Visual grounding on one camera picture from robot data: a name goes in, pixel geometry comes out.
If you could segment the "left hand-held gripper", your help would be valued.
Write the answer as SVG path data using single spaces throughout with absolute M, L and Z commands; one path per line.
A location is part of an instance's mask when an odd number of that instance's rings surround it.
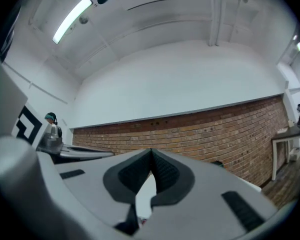
M 28 142 L 34 149 L 73 160 L 112 157 L 112 151 L 63 145 L 59 127 L 49 124 L 28 103 L 27 96 L 14 83 L 0 61 L 0 136 Z

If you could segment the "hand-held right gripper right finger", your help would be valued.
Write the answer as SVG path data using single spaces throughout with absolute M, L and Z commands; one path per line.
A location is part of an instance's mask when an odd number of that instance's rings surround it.
M 159 193 L 139 240 L 236 240 L 277 208 L 221 166 L 153 149 Z

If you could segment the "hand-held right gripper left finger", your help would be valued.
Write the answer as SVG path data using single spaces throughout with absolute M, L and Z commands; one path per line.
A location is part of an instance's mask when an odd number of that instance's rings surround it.
M 139 227 L 136 195 L 148 176 L 151 150 L 64 164 L 37 154 L 49 214 L 46 240 L 153 240 Z

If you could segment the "black-topped desk with white legs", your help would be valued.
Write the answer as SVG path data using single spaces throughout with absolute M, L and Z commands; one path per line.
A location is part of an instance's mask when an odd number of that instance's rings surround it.
M 290 162 L 290 157 L 293 154 L 290 142 L 300 139 L 300 128 L 297 126 L 289 127 L 285 132 L 277 133 L 272 139 L 272 176 L 271 180 L 275 181 L 277 176 L 277 165 L 278 165 L 278 143 L 285 144 L 285 162 Z

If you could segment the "long ceiling tube light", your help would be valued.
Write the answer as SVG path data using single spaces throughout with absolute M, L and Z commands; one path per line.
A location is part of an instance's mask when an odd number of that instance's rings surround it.
M 93 3 L 91 0 L 80 0 L 80 2 L 69 12 L 64 18 L 58 29 L 56 30 L 52 41 L 59 44 L 66 31 L 73 24 L 73 22 Z

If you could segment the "white ceiling pipe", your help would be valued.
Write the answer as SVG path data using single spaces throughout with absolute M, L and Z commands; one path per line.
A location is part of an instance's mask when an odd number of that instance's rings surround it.
M 211 3 L 211 23 L 208 45 L 219 46 L 219 35 L 223 19 L 224 0 L 210 0 Z

